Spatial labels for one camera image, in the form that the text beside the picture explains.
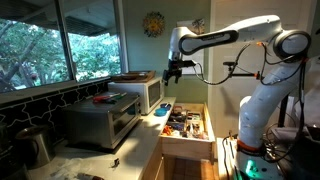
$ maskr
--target countertop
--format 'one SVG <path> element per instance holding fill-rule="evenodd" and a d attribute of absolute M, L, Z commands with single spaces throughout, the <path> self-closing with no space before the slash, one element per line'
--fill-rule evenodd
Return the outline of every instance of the countertop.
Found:
<path fill-rule="evenodd" d="M 165 97 L 159 104 L 173 105 L 175 100 L 175 97 Z M 66 147 L 66 140 L 62 141 L 56 145 L 56 156 L 49 164 L 29 170 L 32 180 L 64 179 L 65 175 L 77 173 L 95 175 L 105 180 L 141 179 L 170 114 L 168 111 L 165 116 L 157 117 L 154 111 L 148 116 L 141 116 L 114 153 L 70 148 Z M 117 158 L 120 164 L 114 168 L 112 166 Z"/>

